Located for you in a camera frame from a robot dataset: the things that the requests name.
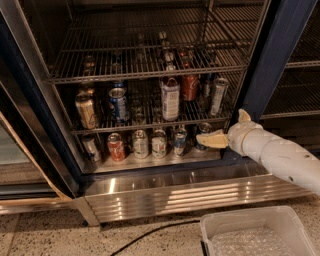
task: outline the blue can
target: blue can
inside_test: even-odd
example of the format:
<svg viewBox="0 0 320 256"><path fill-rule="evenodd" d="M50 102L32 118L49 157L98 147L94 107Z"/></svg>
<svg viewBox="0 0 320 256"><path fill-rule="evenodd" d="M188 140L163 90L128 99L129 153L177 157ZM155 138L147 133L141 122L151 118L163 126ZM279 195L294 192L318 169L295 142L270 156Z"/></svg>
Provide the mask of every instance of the blue can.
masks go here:
<svg viewBox="0 0 320 256"><path fill-rule="evenodd" d="M187 145L187 131L185 128L180 127L174 131L174 147L173 154L176 157L182 157L184 149Z"/></svg>
<svg viewBox="0 0 320 256"><path fill-rule="evenodd" d="M116 123L125 123L130 119L126 91L123 88L113 88L109 91L109 106L113 120Z"/></svg>
<svg viewBox="0 0 320 256"><path fill-rule="evenodd" d="M126 96L128 95L127 83L124 80L112 81L112 88L123 88L126 91Z"/></svg>
<svg viewBox="0 0 320 256"><path fill-rule="evenodd" d="M201 123L197 127L197 134L205 134L205 133L210 133L212 131L212 126L209 123ZM207 147L198 143L196 140L195 142L195 147L199 150L206 150Z"/></svg>

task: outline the black cable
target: black cable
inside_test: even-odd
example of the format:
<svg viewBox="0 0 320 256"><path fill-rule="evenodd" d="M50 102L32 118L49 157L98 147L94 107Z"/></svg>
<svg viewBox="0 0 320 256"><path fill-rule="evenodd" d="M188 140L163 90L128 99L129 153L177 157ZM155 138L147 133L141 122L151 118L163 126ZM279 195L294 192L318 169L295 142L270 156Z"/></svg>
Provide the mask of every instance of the black cable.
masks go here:
<svg viewBox="0 0 320 256"><path fill-rule="evenodd" d="M117 254L119 254L120 252L122 252L123 250L127 249L128 247L130 247L131 245L133 245L134 243L138 242L139 240L141 240L142 238L157 232L159 230L165 229L165 228L170 228L170 227L175 227L175 226L180 226L180 225L187 225L187 224L193 224L193 223L199 223L199 220L191 220L191 221L186 221L186 222L180 222L180 223L174 223L174 224L168 224L166 226L162 226L159 228L155 228L153 230L150 230L149 232L137 237L136 239L132 240L130 243L126 244L125 246L121 247L120 249L118 249L117 251L113 252L110 256L115 256Z"/></svg>

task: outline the bottle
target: bottle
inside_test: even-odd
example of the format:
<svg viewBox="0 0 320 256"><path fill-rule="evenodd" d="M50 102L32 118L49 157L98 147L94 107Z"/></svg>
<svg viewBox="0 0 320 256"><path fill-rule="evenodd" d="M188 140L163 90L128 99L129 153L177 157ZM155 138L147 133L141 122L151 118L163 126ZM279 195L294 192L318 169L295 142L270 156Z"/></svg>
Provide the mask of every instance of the bottle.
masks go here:
<svg viewBox="0 0 320 256"><path fill-rule="evenodd" d="M180 84L174 77L160 80L162 117L166 121L174 121L179 116Z"/></svg>

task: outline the beverage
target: beverage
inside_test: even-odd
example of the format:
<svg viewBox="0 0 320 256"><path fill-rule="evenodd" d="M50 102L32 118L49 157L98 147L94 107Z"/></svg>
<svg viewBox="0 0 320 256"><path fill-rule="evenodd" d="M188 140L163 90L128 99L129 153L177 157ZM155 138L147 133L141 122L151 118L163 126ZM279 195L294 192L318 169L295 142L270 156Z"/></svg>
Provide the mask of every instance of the beverage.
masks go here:
<svg viewBox="0 0 320 256"><path fill-rule="evenodd" d="M113 161L120 162L125 159L124 143L120 134L111 133L108 136L107 146Z"/></svg>
<svg viewBox="0 0 320 256"><path fill-rule="evenodd" d="M213 92L211 94L211 105L209 114L216 116L221 113L223 100L227 93L229 81L226 78L217 78L213 84Z"/></svg>
<svg viewBox="0 0 320 256"><path fill-rule="evenodd" d="M126 90L123 88L113 88L109 92L109 106L113 120L117 123L125 123L130 118L125 93Z"/></svg>
<svg viewBox="0 0 320 256"><path fill-rule="evenodd" d="M152 134L152 155L163 158L167 154L167 135L164 130L155 130Z"/></svg>
<svg viewBox="0 0 320 256"><path fill-rule="evenodd" d="M211 88L212 88L212 82L210 82L209 80L206 80L202 84L202 95L204 97L209 97L211 95Z"/></svg>
<svg viewBox="0 0 320 256"><path fill-rule="evenodd" d="M149 155L148 135L144 130L133 133L133 154L136 158L146 158Z"/></svg>
<svg viewBox="0 0 320 256"><path fill-rule="evenodd" d="M83 58L83 75L92 76L94 75L95 59L91 55L87 55Z"/></svg>
<svg viewBox="0 0 320 256"><path fill-rule="evenodd" d="M76 96L75 103L83 128L96 128L99 120L95 113L95 103L93 98L87 93L80 93Z"/></svg>
<svg viewBox="0 0 320 256"><path fill-rule="evenodd" d="M163 119L174 121L179 116L180 84L173 77L164 77L160 87Z"/></svg>
<svg viewBox="0 0 320 256"><path fill-rule="evenodd" d="M89 159L92 162L101 160L101 152L98 150L96 146L96 142L93 134L83 135L81 137L81 141L82 141L83 147L85 148L88 154Z"/></svg>
<svg viewBox="0 0 320 256"><path fill-rule="evenodd" d="M197 134L210 133L212 131L212 126L209 123L201 123L197 127ZM206 150L207 147L198 143L196 140L195 147L200 150Z"/></svg>
<svg viewBox="0 0 320 256"><path fill-rule="evenodd" d="M89 94L91 97L94 97L95 88L93 82L82 82L79 86L79 94L86 93Z"/></svg>
<svg viewBox="0 0 320 256"><path fill-rule="evenodd" d="M176 157L183 156L183 151L187 145L187 131L184 127L179 127L174 131L173 154Z"/></svg>
<svg viewBox="0 0 320 256"><path fill-rule="evenodd" d="M197 98L199 75L184 75L181 79L182 98L185 101L193 101Z"/></svg>

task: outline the white can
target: white can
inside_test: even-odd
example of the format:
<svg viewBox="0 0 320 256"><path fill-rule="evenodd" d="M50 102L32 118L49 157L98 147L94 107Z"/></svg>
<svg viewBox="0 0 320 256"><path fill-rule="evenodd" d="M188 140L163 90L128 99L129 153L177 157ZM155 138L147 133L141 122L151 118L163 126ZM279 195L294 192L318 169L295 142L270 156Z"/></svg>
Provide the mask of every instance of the white can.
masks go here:
<svg viewBox="0 0 320 256"><path fill-rule="evenodd" d="M152 155L155 158L167 155L167 135L164 130L155 130L152 135Z"/></svg>
<svg viewBox="0 0 320 256"><path fill-rule="evenodd" d="M144 130L137 130L132 135L133 154L136 158L146 158L149 155L148 135Z"/></svg>

